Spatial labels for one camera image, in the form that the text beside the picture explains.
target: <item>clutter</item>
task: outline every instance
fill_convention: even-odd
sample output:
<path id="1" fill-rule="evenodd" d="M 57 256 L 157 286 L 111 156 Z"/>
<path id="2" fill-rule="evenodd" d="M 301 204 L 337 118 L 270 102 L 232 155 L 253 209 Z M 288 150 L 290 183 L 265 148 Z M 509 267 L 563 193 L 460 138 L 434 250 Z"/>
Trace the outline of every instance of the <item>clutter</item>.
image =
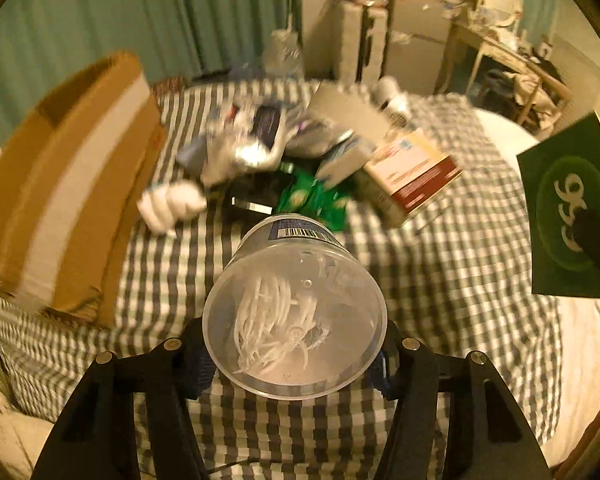
<path id="1" fill-rule="evenodd" d="M 209 123 L 200 181 L 209 188 L 240 174 L 272 171 L 287 140 L 285 107 L 249 98 L 225 102 Z"/>
<path id="2" fill-rule="evenodd" d="M 388 227 L 400 226 L 459 170 L 413 132 L 408 96 L 394 78 L 382 78 L 372 93 L 379 109 L 328 83 L 307 106 L 235 97 L 176 160 L 205 189 L 216 187 L 235 221 L 298 213 L 339 232 L 357 185 Z M 179 218 L 163 187 L 148 190 L 138 207 L 155 233 Z"/>
<path id="3" fill-rule="evenodd" d="M 206 209 L 206 199 L 193 182 L 158 184 L 140 197 L 138 211 L 155 235 L 165 234 L 179 220 L 192 220 Z"/>
<path id="4" fill-rule="evenodd" d="M 360 97 L 341 92 L 337 86 L 329 83 L 320 83 L 307 112 L 312 117 L 350 129 L 357 136 L 375 144 L 381 143 L 392 127 L 389 119 L 379 114 L 372 105 Z"/>
<path id="5" fill-rule="evenodd" d="M 399 227 L 460 173 L 453 159 L 418 129 L 378 148 L 354 179 L 387 225 Z"/>
<path id="6" fill-rule="evenodd" d="M 349 139 L 353 131 L 333 121 L 311 118 L 304 113 L 298 120 L 294 136 L 285 148 L 286 156 L 319 158 L 337 144 Z"/>
<path id="7" fill-rule="evenodd" d="M 513 97 L 513 78 L 506 72 L 493 68 L 485 74 L 482 80 L 475 106 L 515 120 L 518 110 L 512 106 Z"/>
<path id="8" fill-rule="evenodd" d="M 298 33 L 290 29 L 274 30 L 262 54 L 262 66 L 269 76 L 304 77 Z"/>
<path id="9" fill-rule="evenodd" d="M 352 137 L 333 148 L 323 158 L 315 177 L 325 189 L 337 186 L 371 160 L 376 146 L 366 139 Z"/>
<path id="10" fill-rule="evenodd" d="M 524 106 L 529 96 L 533 94 L 532 110 L 538 114 L 540 129 L 545 135 L 553 131 L 555 123 L 562 116 L 562 111 L 549 97 L 549 94 L 540 86 L 539 77 L 533 73 L 518 74 L 505 72 L 505 75 L 513 80 L 514 97 L 518 106 Z"/>

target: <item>green card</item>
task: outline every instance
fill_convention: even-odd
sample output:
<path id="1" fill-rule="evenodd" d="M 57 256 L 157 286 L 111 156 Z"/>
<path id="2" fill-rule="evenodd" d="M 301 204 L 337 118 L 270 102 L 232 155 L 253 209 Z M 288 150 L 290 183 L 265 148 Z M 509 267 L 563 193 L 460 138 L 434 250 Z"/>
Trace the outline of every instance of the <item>green card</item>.
<path id="1" fill-rule="evenodd" d="M 518 155 L 531 228 L 532 292 L 600 298 L 600 272 L 573 241 L 573 212 L 600 216 L 600 120 L 593 113 Z"/>

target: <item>metal screw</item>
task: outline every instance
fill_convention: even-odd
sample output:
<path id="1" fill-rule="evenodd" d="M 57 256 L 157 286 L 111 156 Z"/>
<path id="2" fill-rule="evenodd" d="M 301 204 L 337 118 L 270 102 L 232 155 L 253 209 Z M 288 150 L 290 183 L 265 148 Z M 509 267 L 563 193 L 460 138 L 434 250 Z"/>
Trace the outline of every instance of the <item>metal screw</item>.
<path id="1" fill-rule="evenodd" d="M 405 347 L 407 350 L 417 350 L 418 348 L 420 348 L 420 342 L 417 339 L 414 339 L 413 337 L 408 337 L 402 340 L 402 346 Z"/>
<path id="2" fill-rule="evenodd" d="M 482 352 L 471 352 L 471 361 L 477 365 L 483 365 L 487 362 L 487 356 Z"/>
<path id="3" fill-rule="evenodd" d="M 113 354 L 111 352 L 101 352 L 96 356 L 96 362 L 99 365 L 103 365 L 111 361 Z"/>
<path id="4" fill-rule="evenodd" d="M 180 341 L 177 337 L 172 337 L 171 339 L 167 339 L 164 342 L 164 349 L 173 352 L 182 346 L 182 341 Z"/>

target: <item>white bottle cap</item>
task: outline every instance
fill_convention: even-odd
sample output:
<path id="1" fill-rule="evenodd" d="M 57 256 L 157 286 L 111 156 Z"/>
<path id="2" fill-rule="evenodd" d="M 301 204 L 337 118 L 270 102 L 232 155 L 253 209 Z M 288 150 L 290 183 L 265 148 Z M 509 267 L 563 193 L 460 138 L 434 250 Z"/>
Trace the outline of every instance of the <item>white bottle cap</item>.
<path id="1" fill-rule="evenodd" d="M 397 95 L 400 95 L 400 85 L 395 80 L 395 77 L 386 75 L 376 83 L 374 87 L 374 99 L 378 106 L 390 101 Z"/>

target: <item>brown cardboard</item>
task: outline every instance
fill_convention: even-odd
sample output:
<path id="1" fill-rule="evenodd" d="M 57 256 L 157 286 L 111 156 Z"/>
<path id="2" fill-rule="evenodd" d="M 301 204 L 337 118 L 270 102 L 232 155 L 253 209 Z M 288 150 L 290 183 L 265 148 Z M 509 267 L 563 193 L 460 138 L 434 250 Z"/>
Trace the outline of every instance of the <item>brown cardboard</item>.
<path id="1" fill-rule="evenodd" d="M 50 92 L 0 158 L 0 296 L 111 327 L 135 198 L 165 138 L 130 53 Z"/>

